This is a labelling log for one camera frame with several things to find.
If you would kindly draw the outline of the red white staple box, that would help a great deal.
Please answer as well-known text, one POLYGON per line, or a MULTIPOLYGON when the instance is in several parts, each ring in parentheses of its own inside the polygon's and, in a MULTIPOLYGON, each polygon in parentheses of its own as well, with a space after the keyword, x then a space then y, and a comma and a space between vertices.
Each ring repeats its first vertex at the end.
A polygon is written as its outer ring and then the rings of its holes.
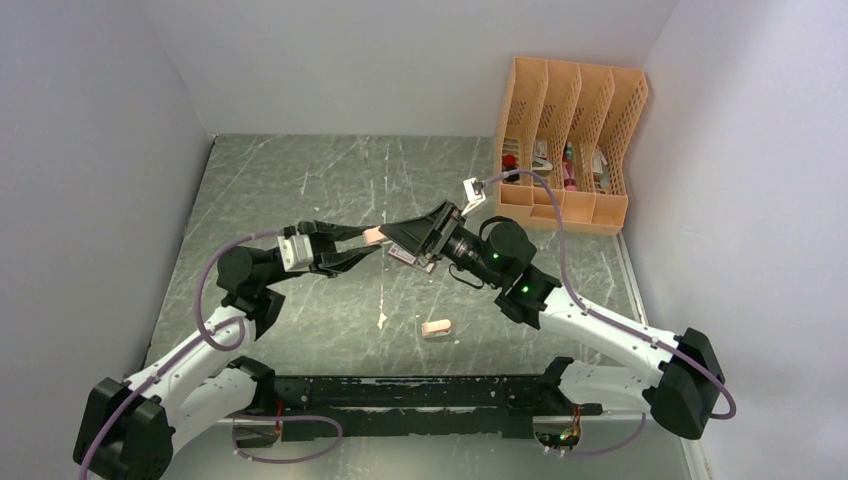
POLYGON ((407 252, 406 250, 400 248, 397 244, 392 243, 388 249, 388 254, 400 262, 404 263, 407 266, 415 268, 417 270, 423 271, 427 274, 430 274, 434 269, 436 264, 434 262, 430 262, 427 264, 423 264, 416 256, 407 252))

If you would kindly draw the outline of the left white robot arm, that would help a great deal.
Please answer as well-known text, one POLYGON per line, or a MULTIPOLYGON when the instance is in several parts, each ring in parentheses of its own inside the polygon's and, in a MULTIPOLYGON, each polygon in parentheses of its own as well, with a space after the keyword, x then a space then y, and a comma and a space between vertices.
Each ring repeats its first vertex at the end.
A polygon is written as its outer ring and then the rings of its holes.
POLYGON ((124 380, 89 393, 73 450, 78 476, 159 479, 180 450, 233 413, 261 416, 277 400, 275 372, 244 352, 277 321, 272 285, 335 277, 387 240, 379 227, 302 222, 220 247, 198 278, 194 333, 124 380))

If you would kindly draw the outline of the pink stapler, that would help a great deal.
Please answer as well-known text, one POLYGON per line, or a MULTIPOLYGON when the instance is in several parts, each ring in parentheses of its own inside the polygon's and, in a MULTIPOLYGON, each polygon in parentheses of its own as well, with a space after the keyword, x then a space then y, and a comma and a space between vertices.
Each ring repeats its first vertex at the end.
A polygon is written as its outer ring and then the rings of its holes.
POLYGON ((452 331, 452 322, 449 319, 424 322, 421 325, 421 335, 425 339, 437 338, 449 335, 452 331))
POLYGON ((366 229, 362 232, 363 241, 366 245, 382 245, 389 242, 388 237, 380 231, 378 226, 366 229))

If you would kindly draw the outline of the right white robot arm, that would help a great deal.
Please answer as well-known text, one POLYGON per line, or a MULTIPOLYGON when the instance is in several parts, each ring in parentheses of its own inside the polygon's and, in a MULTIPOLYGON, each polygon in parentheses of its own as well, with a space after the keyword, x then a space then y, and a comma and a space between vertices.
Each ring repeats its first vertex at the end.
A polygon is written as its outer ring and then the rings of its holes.
POLYGON ((495 304, 511 321, 577 340, 616 361, 591 367, 572 361, 539 391, 550 413, 574 404, 601 404, 650 415, 672 434, 702 438, 725 393, 725 376, 710 339, 643 325, 570 291, 536 267, 536 246, 524 228, 495 216, 473 233, 457 206, 443 202, 430 213, 379 226, 396 246, 424 260, 447 259, 498 290, 495 304))

